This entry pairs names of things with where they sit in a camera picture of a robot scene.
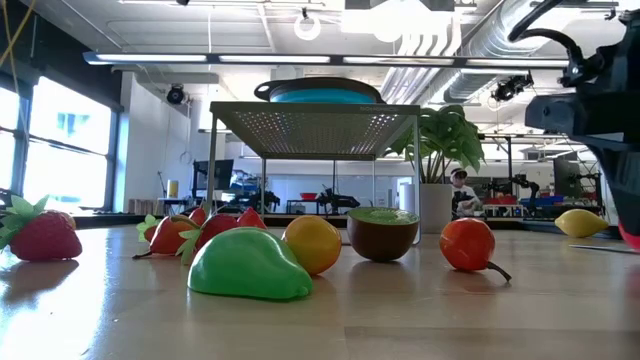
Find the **yellow lemon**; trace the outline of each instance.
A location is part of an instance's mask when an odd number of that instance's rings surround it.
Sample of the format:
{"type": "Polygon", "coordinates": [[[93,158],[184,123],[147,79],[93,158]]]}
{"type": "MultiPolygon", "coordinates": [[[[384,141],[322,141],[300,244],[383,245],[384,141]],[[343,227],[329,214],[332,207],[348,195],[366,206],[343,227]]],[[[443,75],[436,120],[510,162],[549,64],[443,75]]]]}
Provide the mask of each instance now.
{"type": "Polygon", "coordinates": [[[310,275],[319,274],[335,264],[342,249],[338,229],[319,216],[296,218],[287,226],[282,240],[310,275]]]}
{"type": "Polygon", "coordinates": [[[572,237],[588,237],[609,227],[609,224],[591,211],[573,209],[555,221],[556,226],[572,237]]]}

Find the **strawberry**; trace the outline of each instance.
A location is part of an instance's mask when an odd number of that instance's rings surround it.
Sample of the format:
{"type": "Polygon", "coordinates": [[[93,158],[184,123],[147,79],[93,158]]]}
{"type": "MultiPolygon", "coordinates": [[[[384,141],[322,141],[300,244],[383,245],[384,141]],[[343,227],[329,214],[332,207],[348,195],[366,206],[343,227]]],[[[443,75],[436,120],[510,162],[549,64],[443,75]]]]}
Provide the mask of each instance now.
{"type": "Polygon", "coordinates": [[[136,230],[138,230],[138,241],[151,242],[153,235],[156,233],[158,224],[160,224],[160,220],[157,220],[153,215],[147,214],[147,216],[144,217],[144,222],[136,225],[136,230]]]}
{"type": "Polygon", "coordinates": [[[175,255],[185,242],[180,233],[194,229],[200,229],[200,227],[186,216],[167,216],[158,224],[149,244],[149,252],[133,258],[140,259],[151,254],[175,255]]]}
{"type": "Polygon", "coordinates": [[[204,221],[207,219],[207,214],[202,208],[196,208],[191,212],[191,215],[189,215],[189,219],[193,220],[193,222],[198,224],[198,226],[202,226],[204,221]]]}
{"type": "Polygon", "coordinates": [[[21,197],[11,197],[13,207],[0,220],[4,225],[0,229],[0,249],[9,245],[15,256],[27,261],[69,259],[82,253],[68,215],[44,211],[47,199],[45,196],[31,205],[21,197]]]}
{"type": "Polygon", "coordinates": [[[251,226],[267,230],[267,225],[264,224],[262,219],[260,219],[260,215],[251,207],[238,218],[238,226],[251,226]]]}
{"type": "Polygon", "coordinates": [[[212,216],[202,225],[202,228],[180,233],[186,241],[180,246],[176,255],[182,254],[182,263],[186,264],[191,255],[197,253],[214,236],[237,227],[238,223],[232,216],[224,214],[212,216]]]}

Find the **camera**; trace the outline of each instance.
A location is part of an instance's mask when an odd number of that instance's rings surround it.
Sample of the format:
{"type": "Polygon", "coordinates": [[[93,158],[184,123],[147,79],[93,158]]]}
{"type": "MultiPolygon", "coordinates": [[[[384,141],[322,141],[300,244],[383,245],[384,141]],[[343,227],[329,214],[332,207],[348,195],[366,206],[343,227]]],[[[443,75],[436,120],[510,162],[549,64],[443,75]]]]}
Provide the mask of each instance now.
{"type": "Polygon", "coordinates": [[[167,93],[167,101],[172,105],[182,105],[187,100],[187,96],[184,93],[184,85],[173,84],[171,90],[167,93]]]}

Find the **tomato stem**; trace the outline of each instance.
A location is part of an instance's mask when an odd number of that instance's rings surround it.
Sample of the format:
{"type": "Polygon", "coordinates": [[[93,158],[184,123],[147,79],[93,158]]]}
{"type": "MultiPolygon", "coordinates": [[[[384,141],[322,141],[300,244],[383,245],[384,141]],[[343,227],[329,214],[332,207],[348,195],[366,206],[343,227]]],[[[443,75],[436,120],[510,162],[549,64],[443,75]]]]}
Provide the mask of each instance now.
{"type": "Polygon", "coordinates": [[[151,251],[149,251],[149,252],[144,253],[144,254],[142,254],[142,255],[134,255],[134,256],[132,257],[132,259],[133,259],[133,260],[142,259],[143,257],[151,256],[151,254],[152,254],[152,252],[151,252],[151,251]]]}
{"type": "Polygon", "coordinates": [[[507,273],[500,266],[492,263],[491,261],[489,261],[489,263],[487,264],[487,269],[495,270],[495,271],[499,272],[500,275],[504,276],[504,278],[505,278],[505,280],[507,280],[507,282],[511,281],[511,275],[509,275],[509,273],[507,273]]]}

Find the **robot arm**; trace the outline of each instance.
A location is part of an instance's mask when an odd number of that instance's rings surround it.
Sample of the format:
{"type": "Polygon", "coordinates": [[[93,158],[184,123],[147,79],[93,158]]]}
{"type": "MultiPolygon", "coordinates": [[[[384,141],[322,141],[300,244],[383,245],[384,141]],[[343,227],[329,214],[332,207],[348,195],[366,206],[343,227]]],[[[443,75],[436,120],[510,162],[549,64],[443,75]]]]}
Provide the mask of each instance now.
{"type": "Polygon", "coordinates": [[[620,221],[626,232],[640,235],[640,10],[619,16],[627,30],[620,43],[602,46],[584,59],[568,36],[548,29],[528,30],[544,13],[563,0],[545,0],[523,18],[509,35],[511,41],[544,36],[562,44],[569,66],[560,83],[575,87],[574,94],[534,98],[526,110],[525,125],[566,133],[584,143],[598,158],[608,180],[620,221]]]}

